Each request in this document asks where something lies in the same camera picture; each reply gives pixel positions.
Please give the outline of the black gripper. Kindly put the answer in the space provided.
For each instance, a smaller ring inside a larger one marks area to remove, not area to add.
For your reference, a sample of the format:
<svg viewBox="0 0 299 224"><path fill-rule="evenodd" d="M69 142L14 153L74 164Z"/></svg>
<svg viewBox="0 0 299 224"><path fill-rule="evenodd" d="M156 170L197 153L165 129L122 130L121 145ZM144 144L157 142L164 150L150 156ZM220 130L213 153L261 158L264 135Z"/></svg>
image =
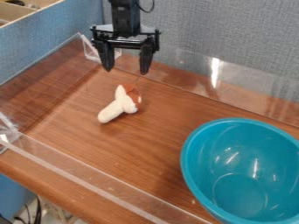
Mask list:
<svg viewBox="0 0 299 224"><path fill-rule="evenodd" d="M89 30L92 31L92 43L96 45L97 55L105 70L109 72L114 66L114 48L141 48L140 73L146 74L153 54L160 50L160 31L142 24L133 32L114 31L112 24L92 25Z"/></svg>

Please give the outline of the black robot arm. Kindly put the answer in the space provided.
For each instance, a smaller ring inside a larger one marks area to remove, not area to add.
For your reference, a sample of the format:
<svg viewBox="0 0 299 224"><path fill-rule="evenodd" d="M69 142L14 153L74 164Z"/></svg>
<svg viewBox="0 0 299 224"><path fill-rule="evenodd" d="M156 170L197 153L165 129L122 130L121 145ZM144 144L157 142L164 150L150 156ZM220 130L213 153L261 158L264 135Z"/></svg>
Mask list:
<svg viewBox="0 0 299 224"><path fill-rule="evenodd" d="M92 25L92 45L97 49L101 65L109 72L114 66L114 49L140 51L140 73L146 74L153 54L160 50L160 32L156 28L141 25L138 0L108 0L110 3L112 23Z"/></svg>

